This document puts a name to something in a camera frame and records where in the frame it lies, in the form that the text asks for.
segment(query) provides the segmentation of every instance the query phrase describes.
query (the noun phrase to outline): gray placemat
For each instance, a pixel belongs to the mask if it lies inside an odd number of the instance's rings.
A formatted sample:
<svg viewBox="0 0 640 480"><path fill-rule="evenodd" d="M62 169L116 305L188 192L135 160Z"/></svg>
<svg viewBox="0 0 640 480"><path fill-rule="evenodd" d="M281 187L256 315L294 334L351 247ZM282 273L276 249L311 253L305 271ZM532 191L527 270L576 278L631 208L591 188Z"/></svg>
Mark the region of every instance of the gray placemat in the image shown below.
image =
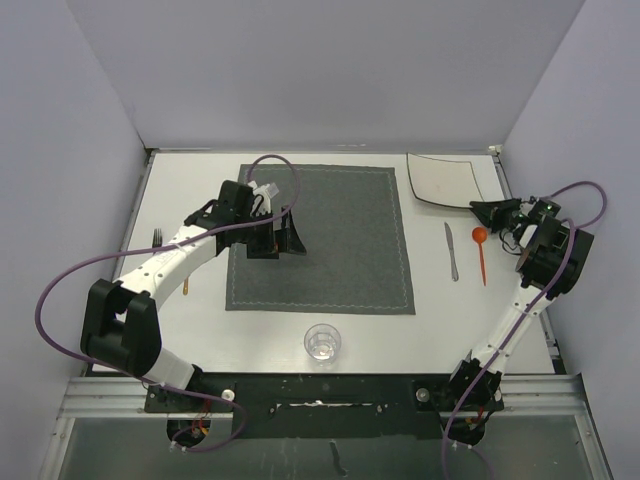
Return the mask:
<svg viewBox="0 0 640 480"><path fill-rule="evenodd" d="M249 165L240 169L245 180ZM301 165L293 220L306 256L247 260L229 252L227 310L415 315L409 258L393 168ZM293 193L288 167L254 170L275 182L280 211Z"/></svg>

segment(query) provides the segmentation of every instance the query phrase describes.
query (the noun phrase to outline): gray wall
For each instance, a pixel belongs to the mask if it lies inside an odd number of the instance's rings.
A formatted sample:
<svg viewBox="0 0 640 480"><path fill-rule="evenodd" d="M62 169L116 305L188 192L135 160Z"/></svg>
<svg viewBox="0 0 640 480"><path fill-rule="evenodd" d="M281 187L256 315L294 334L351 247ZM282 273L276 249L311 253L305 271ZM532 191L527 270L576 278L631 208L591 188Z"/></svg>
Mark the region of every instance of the gray wall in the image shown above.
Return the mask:
<svg viewBox="0 0 640 480"><path fill-rule="evenodd" d="M615 478L636 479L640 398L640 3L587 0L511 132L505 167L515 193L574 180L610 196L573 292L552 308L562 353L583 372ZM562 198L578 221L597 212L590 191Z"/></svg>
<svg viewBox="0 0 640 480"><path fill-rule="evenodd" d="M504 141L582 0L68 4L147 146L459 151Z"/></svg>
<svg viewBox="0 0 640 480"><path fill-rule="evenodd" d="M70 374L33 324L64 267L117 249L144 161L122 104L63 0L3 2L0 14L0 471L37 477ZM46 305L77 348L88 286L77 273Z"/></svg>

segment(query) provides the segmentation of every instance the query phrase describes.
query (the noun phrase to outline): tabletop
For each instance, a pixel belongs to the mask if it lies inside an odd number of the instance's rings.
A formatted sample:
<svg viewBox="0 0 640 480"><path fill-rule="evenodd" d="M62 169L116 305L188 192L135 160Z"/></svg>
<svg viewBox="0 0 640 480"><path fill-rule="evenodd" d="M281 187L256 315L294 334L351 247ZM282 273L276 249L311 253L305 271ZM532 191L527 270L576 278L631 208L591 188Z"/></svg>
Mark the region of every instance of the tabletop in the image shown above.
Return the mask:
<svg viewBox="0 0 640 480"><path fill-rule="evenodd" d="M186 216L219 192L224 180L236 180L240 165L260 154L159 152L128 248L151 244L154 228L165 240ZM478 221L470 211L417 200L409 185L406 155L284 154L294 164L393 167L415 294L416 315L350 315L264 311L226 311L228 251L196 270L189 294L177 289L159 312L163 346L209 372L255 373L451 373L476 342L497 324L519 276L516 257L500 241L484 244L488 284L480 275L478 247L471 231ZM471 161L486 200L504 195L489 156L442 156ZM451 226L460 280L451 280L443 222ZM122 273L145 257L127 257ZM335 363L318 367L307 355L304 334L329 323L342 336ZM544 331L532 324L512 355L507 373L554 373Z"/></svg>

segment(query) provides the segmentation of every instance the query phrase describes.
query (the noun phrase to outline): silver knife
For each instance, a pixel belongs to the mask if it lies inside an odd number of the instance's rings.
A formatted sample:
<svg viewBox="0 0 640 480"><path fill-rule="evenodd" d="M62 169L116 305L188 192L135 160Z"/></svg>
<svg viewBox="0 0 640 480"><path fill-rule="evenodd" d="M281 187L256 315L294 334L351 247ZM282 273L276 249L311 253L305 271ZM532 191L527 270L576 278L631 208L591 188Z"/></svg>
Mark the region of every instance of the silver knife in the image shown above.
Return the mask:
<svg viewBox="0 0 640 480"><path fill-rule="evenodd" d="M456 267L456 256L453 251L453 233L447 222L444 222L444 231L447 234L447 245L449 246L449 256L451 257L451 278L454 282L458 281L458 267Z"/></svg>

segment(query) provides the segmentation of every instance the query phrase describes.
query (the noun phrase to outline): orange spoon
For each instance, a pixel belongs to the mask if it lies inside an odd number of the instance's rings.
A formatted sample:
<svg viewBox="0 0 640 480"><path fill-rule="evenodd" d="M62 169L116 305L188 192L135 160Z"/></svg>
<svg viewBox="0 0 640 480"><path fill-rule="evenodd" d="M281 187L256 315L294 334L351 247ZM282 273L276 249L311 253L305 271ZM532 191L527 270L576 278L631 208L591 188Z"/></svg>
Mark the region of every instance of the orange spoon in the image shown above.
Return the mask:
<svg viewBox="0 0 640 480"><path fill-rule="evenodd" d="M482 270L482 282L484 286L487 286L487 272L484 269L484 252L482 251L482 244L487 239L488 233L487 229L484 227L476 227L471 232L471 237L473 237L473 241L478 244L478 248L480 249L480 269Z"/></svg>

